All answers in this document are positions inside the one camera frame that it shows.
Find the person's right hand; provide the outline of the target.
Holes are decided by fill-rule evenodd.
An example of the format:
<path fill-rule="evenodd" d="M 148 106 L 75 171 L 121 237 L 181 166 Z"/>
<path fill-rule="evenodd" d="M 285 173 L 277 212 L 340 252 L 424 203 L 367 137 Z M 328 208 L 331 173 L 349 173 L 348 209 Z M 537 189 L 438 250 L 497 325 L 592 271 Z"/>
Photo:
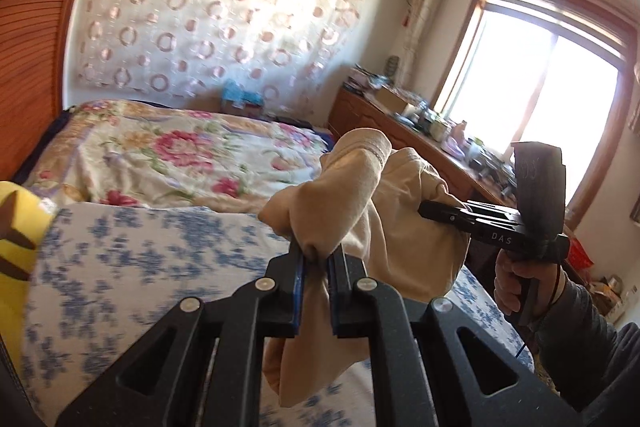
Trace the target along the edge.
<path fill-rule="evenodd" d="M 566 284 L 561 265 L 538 260 L 514 261 L 507 251 L 499 251 L 495 269 L 494 297 L 498 308 L 506 315 L 521 310 L 521 297 L 528 291 L 524 283 L 538 283 L 532 317 L 542 317 L 560 298 Z"/>

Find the person's right forearm dark sleeve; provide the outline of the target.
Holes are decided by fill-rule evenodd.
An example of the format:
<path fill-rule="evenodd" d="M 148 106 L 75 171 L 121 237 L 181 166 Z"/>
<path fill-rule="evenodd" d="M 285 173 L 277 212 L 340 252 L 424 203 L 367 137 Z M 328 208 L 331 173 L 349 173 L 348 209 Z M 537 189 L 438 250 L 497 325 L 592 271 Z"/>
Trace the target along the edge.
<path fill-rule="evenodd" d="M 534 325 L 541 364 L 562 399 L 586 426 L 639 419 L 639 326 L 616 329 L 571 281 Z"/>

